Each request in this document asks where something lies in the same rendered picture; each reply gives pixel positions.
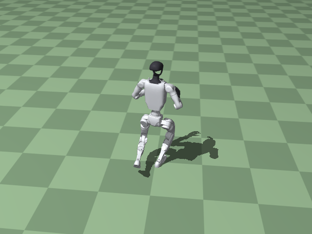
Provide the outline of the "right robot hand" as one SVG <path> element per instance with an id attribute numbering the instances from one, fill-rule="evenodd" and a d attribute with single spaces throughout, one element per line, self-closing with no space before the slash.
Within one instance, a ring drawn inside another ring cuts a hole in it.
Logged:
<path id="1" fill-rule="evenodd" d="M 180 98 L 180 90 L 175 86 L 175 90 L 177 92 L 178 97 Z"/>

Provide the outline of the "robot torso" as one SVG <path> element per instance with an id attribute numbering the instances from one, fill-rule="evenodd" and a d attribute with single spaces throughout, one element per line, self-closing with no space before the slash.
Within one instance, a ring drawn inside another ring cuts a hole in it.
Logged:
<path id="1" fill-rule="evenodd" d="M 161 83 L 153 84 L 149 80 L 152 80 L 152 78 L 148 78 L 144 84 L 145 102 L 148 109 L 152 110 L 148 115 L 148 124 L 161 127 L 160 122 L 163 120 L 163 115 L 160 113 L 160 110 L 166 103 L 167 92 L 165 91 L 165 83 L 167 82 L 159 79 Z"/>

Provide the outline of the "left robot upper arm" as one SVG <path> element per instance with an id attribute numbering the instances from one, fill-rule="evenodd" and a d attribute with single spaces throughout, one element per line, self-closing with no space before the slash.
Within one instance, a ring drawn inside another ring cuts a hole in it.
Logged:
<path id="1" fill-rule="evenodd" d="M 134 92 L 132 93 L 132 97 L 134 99 L 138 99 L 140 97 L 140 92 L 144 88 L 146 79 L 141 79 L 140 82 L 137 84 L 137 86 L 134 89 Z"/>

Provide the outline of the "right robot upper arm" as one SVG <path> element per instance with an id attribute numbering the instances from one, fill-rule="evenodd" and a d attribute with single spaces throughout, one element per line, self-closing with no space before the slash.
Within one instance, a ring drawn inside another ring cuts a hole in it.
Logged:
<path id="1" fill-rule="evenodd" d="M 173 84 L 170 84 L 170 83 L 165 83 L 165 91 L 170 94 L 170 96 L 174 102 L 175 109 L 178 110 L 178 109 L 182 108 L 182 106 L 179 102 L 179 98 L 178 98 L 175 86 Z"/>

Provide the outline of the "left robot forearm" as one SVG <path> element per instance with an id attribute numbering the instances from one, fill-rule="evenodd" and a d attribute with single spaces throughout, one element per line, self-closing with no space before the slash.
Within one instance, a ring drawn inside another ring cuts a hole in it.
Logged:
<path id="1" fill-rule="evenodd" d="M 143 96 L 143 95 L 145 95 L 144 89 L 141 90 L 141 92 L 140 92 L 139 94 L 140 94 L 140 97 Z"/>

